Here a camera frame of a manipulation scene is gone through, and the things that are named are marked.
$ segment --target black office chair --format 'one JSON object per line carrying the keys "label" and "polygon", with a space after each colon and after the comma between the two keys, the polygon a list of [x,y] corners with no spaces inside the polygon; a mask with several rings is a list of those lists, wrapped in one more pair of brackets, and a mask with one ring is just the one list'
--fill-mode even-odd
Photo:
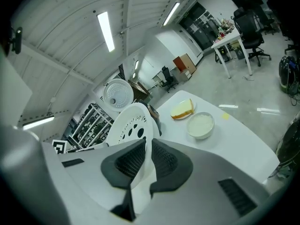
{"label": "black office chair", "polygon": [[268,31],[271,31],[272,35],[274,35],[276,30],[271,26],[271,24],[274,23],[274,19],[268,18],[261,6],[254,7],[253,11],[258,16],[260,23],[264,26],[264,34],[267,34]]}
{"label": "black office chair", "polygon": [[169,93],[169,90],[170,90],[171,88],[174,88],[174,89],[175,89],[174,86],[175,86],[175,85],[178,85],[178,83],[175,82],[174,78],[170,75],[169,69],[168,69],[167,67],[164,66],[164,67],[162,68],[162,71],[163,71],[163,74],[164,74],[165,79],[166,79],[166,82],[163,83],[162,87],[168,86],[167,92]]}
{"label": "black office chair", "polygon": [[283,14],[279,13],[270,1],[267,1],[267,5],[268,5],[269,9],[272,10],[274,16],[277,18],[282,35],[284,37],[288,37],[288,39],[286,41],[292,40],[294,42],[294,44],[287,45],[287,48],[285,49],[285,54],[287,51],[290,51],[290,50],[295,50],[296,53],[300,53],[299,43],[297,42],[297,38],[294,36],[296,33],[291,32],[289,29],[289,27],[291,25],[289,23],[290,20],[287,20],[285,17],[283,17],[282,16]]}
{"label": "black office chair", "polygon": [[264,40],[260,32],[256,32],[256,25],[252,11],[249,10],[245,12],[240,8],[238,10],[239,11],[234,12],[234,15],[237,15],[237,17],[235,17],[235,21],[242,32],[243,45],[246,49],[252,49],[253,52],[248,54],[249,59],[257,57],[258,66],[260,67],[261,63],[258,56],[267,56],[269,57],[269,60],[271,60],[271,56],[263,53],[263,49],[258,47],[260,44],[264,43]]}

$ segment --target slice of bread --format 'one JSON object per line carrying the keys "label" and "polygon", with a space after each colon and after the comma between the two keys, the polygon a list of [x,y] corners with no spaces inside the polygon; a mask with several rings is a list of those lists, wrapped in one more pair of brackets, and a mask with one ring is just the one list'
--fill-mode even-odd
{"label": "slice of bread", "polygon": [[179,103],[171,110],[171,117],[173,119],[182,118],[190,113],[194,113],[194,106],[191,99]]}

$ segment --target ceiling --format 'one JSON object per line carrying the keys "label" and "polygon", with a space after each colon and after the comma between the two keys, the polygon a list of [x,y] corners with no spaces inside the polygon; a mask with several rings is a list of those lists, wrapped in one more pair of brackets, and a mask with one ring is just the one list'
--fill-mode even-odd
{"label": "ceiling", "polygon": [[[22,52],[9,55],[33,92],[20,123],[50,111],[57,119],[34,132],[42,141],[60,137],[87,92],[139,52],[145,31],[161,26],[177,1],[183,13],[190,0],[24,0],[12,19],[15,29],[23,28]],[[112,52],[96,17],[104,11],[115,45]]]}

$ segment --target concrete floor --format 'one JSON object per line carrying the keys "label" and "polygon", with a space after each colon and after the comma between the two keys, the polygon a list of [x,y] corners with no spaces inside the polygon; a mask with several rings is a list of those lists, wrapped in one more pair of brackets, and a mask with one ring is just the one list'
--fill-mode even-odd
{"label": "concrete floor", "polygon": [[179,84],[170,93],[162,88],[154,91],[160,99],[151,104],[158,108],[174,93],[185,90],[235,117],[275,151],[300,105],[292,106],[289,96],[279,87],[278,65],[290,41],[285,41],[281,33],[267,34],[263,38],[265,43],[260,48],[270,54],[272,60],[260,57],[262,66],[258,67],[257,59],[251,59],[252,76],[245,60],[238,60],[232,52],[233,60],[226,63],[231,74],[231,79],[228,79],[223,66],[215,62],[213,53],[203,59],[188,82]]}

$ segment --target trash can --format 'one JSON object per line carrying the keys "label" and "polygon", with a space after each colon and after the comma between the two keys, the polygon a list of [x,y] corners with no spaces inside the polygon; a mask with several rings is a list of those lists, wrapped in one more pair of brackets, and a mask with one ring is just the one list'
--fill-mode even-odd
{"label": "trash can", "polygon": [[243,50],[242,50],[242,48],[240,46],[237,47],[236,49],[234,49],[234,51],[235,51],[236,56],[238,57],[239,60],[245,58]]}
{"label": "trash can", "polygon": [[245,58],[243,50],[240,47],[240,43],[238,41],[231,43],[231,47],[235,51],[235,54],[236,54],[236,56],[238,57],[239,60]]}

